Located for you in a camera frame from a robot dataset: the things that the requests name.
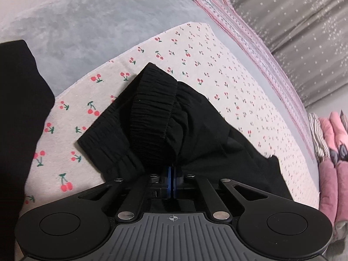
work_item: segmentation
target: gathered black fabric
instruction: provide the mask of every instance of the gathered black fabric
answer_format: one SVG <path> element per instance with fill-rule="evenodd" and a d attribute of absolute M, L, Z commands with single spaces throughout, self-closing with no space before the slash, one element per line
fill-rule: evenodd
<path fill-rule="evenodd" d="M 25 181 L 54 95 L 23 40 L 0 44 L 0 75 L 0 261 L 9 261 Z"/>
<path fill-rule="evenodd" d="M 209 100 L 149 63 L 79 138 L 106 181 L 177 165 L 292 199 L 277 157 L 265 158 Z"/>

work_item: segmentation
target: curtain fold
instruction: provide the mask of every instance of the curtain fold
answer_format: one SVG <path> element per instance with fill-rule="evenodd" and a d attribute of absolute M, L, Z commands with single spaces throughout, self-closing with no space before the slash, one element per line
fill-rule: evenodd
<path fill-rule="evenodd" d="M 348 0 L 231 0 L 305 106 L 348 83 Z"/>

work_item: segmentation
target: gray plush fabric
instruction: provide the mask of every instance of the gray plush fabric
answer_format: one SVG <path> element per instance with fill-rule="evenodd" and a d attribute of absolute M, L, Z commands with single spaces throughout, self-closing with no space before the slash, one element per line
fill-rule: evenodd
<path fill-rule="evenodd" d="M 260 84 L 292 131 L 319 189 L 317 164 L 284 105 L 240 47 L 192 0 L 57 0 L 0 23 L 0 42 L 24 39 L 57 96 L 104 62 L 185 22 L 208 23 Z"/>

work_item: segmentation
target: white crosshair marking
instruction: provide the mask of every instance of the white crosshair marking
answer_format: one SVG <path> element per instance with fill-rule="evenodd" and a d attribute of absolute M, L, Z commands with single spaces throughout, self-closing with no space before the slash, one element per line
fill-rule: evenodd
<path fill-rule="evenodd" d="M 180 219 L 180 218 L 178 218 L 177 216 L 170 216 L 169 218 L 167 218 L 167 219 L 170 219 L 171 221 L 176 221 L 177 219 Z"/>

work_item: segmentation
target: black circular joint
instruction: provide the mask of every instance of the black circular joint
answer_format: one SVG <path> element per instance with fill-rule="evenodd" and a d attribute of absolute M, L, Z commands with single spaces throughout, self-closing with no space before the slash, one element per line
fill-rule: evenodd
<path fill-rule="evenodd" d="M 272 231 L 286 236 L 300 234 L 308 225 L 305 218 L 291 212 L 275 213 L 269 216 L 267 224 Z"/>
<path fill-rule="evenodd" d="M 51 236 L 64 236 L 76 231 L 81 220 L 70 213 L 54 213 L 46 216 L 40 222 L 41 230 Z"/>

